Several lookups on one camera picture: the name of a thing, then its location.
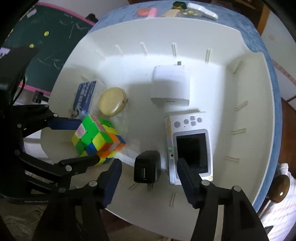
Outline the green chalkboard pink frame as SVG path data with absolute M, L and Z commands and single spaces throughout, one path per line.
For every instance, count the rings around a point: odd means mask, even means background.
M 94 22 L 65 8 L 35 4 L 14 26 L 3 47 L 37 48 L 26 69 L 25 89 L 49 96 L 69 55 Z

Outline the white power adapter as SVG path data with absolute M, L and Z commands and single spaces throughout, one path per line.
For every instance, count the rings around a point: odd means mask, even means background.
M 158 106 L 189 106 L 190 75 L 187 66 L 156 66 L 152 75 L 151 101 Z

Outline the gold round compact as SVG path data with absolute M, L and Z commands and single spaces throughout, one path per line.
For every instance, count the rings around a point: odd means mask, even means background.
M 98 109 L 105 116 L 115 116 L 126 106 L 128 97 L 119 87 L 107 89 L 99 98 Z

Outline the beige angular box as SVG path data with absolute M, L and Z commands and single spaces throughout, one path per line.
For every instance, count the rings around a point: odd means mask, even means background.
M 174 18 L 180 13 L 180 9 L 170 9 L 166 11 L 164 14 L 161 15 L 161 17 L 164 18 Z

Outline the black charger plug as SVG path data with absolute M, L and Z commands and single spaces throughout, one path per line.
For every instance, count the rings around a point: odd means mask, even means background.
M 158 151 L 144 151 L 134 162 L 133 180 L 147 185 L 150 191 L 161 176 L 161 156 Z

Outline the brown round knob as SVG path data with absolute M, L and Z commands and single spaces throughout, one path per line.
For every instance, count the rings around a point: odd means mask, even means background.
M 290 179 L 287 175 L 276 176 L 269 188 L 268 197 L 273 203 L 280 203 L 288 194 L 290 188 Z

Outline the white wardrobe sliding doors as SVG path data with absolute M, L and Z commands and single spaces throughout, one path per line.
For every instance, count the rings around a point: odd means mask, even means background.
M 261 37 L 274 62 L 280 95 L 295 108 L 295 41 L 281 20 L 272 12 Z

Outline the white flat remote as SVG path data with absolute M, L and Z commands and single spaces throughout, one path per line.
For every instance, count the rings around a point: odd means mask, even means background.
M 207 8 L 205 8 L 199 4 L 188 3 L 187 8 L 199 11 L 202 14 L 202 16 L 204 16 L 205 18 L 209 18 L 209 19 L 215 20 L 215 21 L 218 20 L 218 15 L 216 13 L 208 10 Z

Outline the silver digital camera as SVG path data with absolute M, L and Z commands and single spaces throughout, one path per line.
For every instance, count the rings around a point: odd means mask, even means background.
M 169 180 L 180 185 L 178 159 L 184 159 L 203 180 L 213 180 L 213 155 L 206 112 L 165 117 Z

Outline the green gold perfume bottle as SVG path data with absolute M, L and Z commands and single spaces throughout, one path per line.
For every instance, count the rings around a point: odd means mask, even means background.
M 175 1 L 172 6 L 172 9 L 181 10 L 181 9 L 186 9 L 186 8 L 187 8 L 186 3 L 183 1 Z

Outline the colourful rubik's cube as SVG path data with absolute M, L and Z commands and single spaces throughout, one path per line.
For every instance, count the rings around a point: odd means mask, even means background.
M 99 156 L 100 161 L 96 166 L 110 162 L 126 145 L 125 140 L 109 120 L 92 114 L 82 120 L 71 142 L 79 156 Z

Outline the clear box yellow charms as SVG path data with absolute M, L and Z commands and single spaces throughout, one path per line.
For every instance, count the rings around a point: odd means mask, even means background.
M 181 9 L 178 13 L 180 18 L 201 18 L 203 13 L 195 9 Z

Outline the white plastic tray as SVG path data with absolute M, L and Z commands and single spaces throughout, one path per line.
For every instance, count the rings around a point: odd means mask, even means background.
M 260 208 L 274 172 L 275 78 L 265 48 L 243 32 L 187 18 L 132 20 L 88 33 L 74 48 L 49 107 L 69 117 L 79 84 L 119 87 L 128 97 L 111 122 L 126 141 L 108 210 L 151 232 L 189 240 L 198 211 L 169 180 L 166 116 L 210 135 L 213 182 L 238 185 Z

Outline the clear box blue label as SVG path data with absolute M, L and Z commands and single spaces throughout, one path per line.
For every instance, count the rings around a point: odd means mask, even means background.
M 79 84 L 75 92 L 73 107 L 70 117 L 83 120 L 88 114 L 99 114 L 99 99 L 106 90 L 106 84 L 98 79 L 89 81 L 82 77 L 83 82 Z

